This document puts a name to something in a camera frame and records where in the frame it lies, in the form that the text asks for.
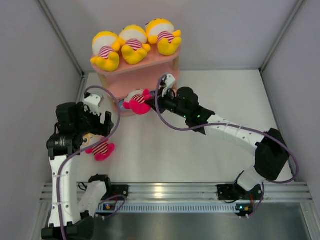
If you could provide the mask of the yellow frog plush toy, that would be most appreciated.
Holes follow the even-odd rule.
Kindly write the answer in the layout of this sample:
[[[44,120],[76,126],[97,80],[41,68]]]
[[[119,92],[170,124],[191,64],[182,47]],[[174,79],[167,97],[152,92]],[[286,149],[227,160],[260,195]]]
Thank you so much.
[[[147,40],[156,45],[158,52],[163,56],[176,53],[182,43],[181,30],[175,30],[174,25],[167,19],[156,18],[145,25]]]

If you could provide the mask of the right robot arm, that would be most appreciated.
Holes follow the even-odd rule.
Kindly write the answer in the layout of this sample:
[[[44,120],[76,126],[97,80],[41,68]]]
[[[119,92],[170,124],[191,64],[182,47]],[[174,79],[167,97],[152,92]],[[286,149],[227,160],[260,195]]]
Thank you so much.
[[[146,103],[158,114],[169,111],[184,118],[194,132],[222,138],[254,156],[254,164],[238,176],[232,187],[240,199],[250,195],[256,185],[276,181],[290,157],[279,130],[258,131],[230,122],[201,106],[199,97],[189,87],[177,92],[168,90]]]

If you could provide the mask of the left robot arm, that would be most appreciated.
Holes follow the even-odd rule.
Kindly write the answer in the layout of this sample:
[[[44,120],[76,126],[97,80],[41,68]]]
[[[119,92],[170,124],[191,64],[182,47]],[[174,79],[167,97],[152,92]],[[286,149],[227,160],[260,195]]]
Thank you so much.
[[[108,175],[96,174],[88,180],[81,199],[77,195],[77,169],[84,149],[84,136],[103,140],[112,133],[112,114],[101,113],[99,103],[68,102],[55,111],[57,123],[48,139],[52,173],[52,204],[48,225],[41,230],[44,240],[90,240],[94,235],[94,215],[102,200],[109,199],[113,187]]]

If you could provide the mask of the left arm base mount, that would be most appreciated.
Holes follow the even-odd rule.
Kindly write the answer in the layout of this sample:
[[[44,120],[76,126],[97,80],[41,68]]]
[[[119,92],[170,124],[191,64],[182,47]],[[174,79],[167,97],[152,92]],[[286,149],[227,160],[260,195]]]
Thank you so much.
[[[106,193],[101,198],[102,201],[114,197],[116,195],[123,195],[127,197],[129,194],[129,185],[127,184],[112,184],[106,188]]]

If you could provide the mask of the white pink bear plush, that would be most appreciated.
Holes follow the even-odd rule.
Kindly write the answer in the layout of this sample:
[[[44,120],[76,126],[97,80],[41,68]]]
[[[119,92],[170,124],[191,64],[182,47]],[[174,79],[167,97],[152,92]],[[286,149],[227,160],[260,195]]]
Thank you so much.
[[[101,141],[104,137],[101,135],[95,135],[92,133],[88,133],[85,136],[83,136],[83,143],[82,148],[87,148],[88,146],[91,146],[99,141]],[[94,159],[97,162],[101,162],[106,160],[116,149],[116,145],[114,143],[109,143],[109,140],[106,139],[102,143],[88,148],[84,152],[87,155],[93,155]]]
[[[146,101],[151,99],[153,95],[148,89],[136,89],[130,92],[124,99],[130,110],[136,115],[145,115],[150,110],[151,107],[146,104]]]

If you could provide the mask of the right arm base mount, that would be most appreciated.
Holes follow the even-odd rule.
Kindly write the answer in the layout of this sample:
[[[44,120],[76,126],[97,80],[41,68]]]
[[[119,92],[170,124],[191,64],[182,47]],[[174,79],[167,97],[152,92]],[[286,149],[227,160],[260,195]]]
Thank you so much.
[[[252,190],[246,191],[238,184],[218,184],[217,195],[220,201],[259,201],[262,198],[262,187],[258,184]]]

